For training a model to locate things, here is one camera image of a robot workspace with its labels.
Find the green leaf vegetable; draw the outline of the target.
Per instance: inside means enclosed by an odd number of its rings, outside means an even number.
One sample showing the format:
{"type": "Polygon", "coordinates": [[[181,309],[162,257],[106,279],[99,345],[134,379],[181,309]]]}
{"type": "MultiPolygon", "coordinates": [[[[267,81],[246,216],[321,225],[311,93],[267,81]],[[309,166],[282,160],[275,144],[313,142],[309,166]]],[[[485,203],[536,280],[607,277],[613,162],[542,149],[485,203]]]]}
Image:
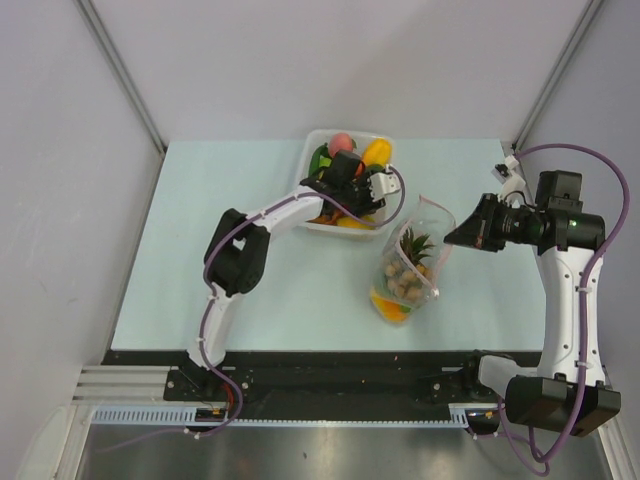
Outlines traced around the green leaf vegetable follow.
{"type": "Polygon", "coordinates": [[[319,169],[329,167],[331,163],[332,158],[329,155],[328,144],[321,144],[315,149],[311,156],[308,175],[314,175],[319,169]]]}

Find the orange pineapple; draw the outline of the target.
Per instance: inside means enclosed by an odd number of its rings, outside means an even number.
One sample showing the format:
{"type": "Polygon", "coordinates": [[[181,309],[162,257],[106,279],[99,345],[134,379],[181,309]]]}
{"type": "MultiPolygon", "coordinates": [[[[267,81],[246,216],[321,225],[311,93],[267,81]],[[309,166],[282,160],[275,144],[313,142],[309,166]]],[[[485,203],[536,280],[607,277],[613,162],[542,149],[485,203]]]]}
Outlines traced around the orange pineapple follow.
{"type": "Polygon", "coordinates": [[[426,265],[423,260],[431,257],[435,244],[429,234],[416,234],[412,227],[408,227],[400,239],[400,247],[407,259],[403,268],[408,270],[412,265],[416,270],[424,272],[426,265]]]}

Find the clear zip top bag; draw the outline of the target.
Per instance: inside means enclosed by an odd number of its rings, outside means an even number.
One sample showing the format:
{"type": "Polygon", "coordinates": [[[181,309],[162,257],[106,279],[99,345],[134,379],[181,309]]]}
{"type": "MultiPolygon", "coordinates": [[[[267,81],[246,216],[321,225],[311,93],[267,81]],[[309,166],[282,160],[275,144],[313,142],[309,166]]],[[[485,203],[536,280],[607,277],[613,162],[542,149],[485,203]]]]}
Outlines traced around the clear zip top bag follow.
{"type": "Polygon", "coordinates": [[[402,325],[439,298],[438,278],[452,250],[444,237],[455,227],[447,208],[421,195],[394,228],[369,290],[374,309],[385,321],[402,325]]]}

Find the brown longan bunch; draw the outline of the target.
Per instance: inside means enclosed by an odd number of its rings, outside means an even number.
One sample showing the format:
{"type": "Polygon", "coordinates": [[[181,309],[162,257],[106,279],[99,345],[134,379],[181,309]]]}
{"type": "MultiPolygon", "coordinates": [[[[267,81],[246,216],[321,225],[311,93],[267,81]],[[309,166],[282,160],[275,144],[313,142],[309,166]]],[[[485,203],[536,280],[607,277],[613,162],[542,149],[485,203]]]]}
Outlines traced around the brown longan bunch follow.
{"type": "Polygon", "coordinates": [[[423,299],[424,284],[406,265],[394,260],[387,263],[383,271],[386,289],[396,300],[417,304],[423,299]]]}

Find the yellow orange mango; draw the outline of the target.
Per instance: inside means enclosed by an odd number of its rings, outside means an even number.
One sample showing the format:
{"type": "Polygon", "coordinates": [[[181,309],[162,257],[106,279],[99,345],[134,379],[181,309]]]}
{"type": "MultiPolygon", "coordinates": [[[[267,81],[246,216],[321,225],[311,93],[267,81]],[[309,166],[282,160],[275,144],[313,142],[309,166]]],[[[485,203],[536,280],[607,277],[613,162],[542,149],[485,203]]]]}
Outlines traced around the yellow orange mango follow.
{"type": "Polygon", "coordinates": [[[411,313],[411,308],[402,304],[386,300],[376,293],[370,296],[371,302],[381,317],[394,324],[404,323],[411,313]]]}

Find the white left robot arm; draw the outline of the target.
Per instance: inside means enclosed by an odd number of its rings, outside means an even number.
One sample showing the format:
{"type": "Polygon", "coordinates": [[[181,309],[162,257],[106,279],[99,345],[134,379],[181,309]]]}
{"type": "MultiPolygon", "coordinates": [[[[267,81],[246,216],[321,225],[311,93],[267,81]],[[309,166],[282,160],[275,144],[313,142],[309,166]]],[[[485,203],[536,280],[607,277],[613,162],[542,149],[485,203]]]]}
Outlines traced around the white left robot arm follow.
{"type": "Polygon", "coordinates": [[[270,244],[279,235],[317,219],[342,213],[356,222],[376,227],[365,219],[386,205],[386,197],[404,188],[391,166],[366,166],[344,150],[327,167],[302,179],[287,196],[253,213],[224,212],[204,257],[203,280],[209,295],[192,346],[194,364],[186,387],[197,398],[214,397],[221,382],[230,378],[217,366],[226,355],[237,304],[261,281],[270,244]]]}

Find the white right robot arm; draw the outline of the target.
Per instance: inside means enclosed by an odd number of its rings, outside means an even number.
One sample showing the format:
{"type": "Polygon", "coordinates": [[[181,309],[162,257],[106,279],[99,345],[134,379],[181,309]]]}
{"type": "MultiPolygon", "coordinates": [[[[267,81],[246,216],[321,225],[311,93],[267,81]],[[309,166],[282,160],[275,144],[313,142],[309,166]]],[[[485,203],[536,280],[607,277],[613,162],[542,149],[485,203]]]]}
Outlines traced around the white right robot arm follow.
{"type": "Polygon", "coordinates": [[[535,372],[504,354],[478,353],[461,376],[463,393],[484,401],[494,392],[510,422],[584,437],[617,415],[620,393],[605,385],[597,341],[597,288],[602,265],[588,263],[605,241],[605,222],[583,212],[582,177],[544,171],[532,206],[515,207],[524,179],[494,169],[498,194],[482,195],[473,213],[446,235],[449,245],[498,252],[507,243],[535,247],[546,295],[543,350],[535,372]]]}

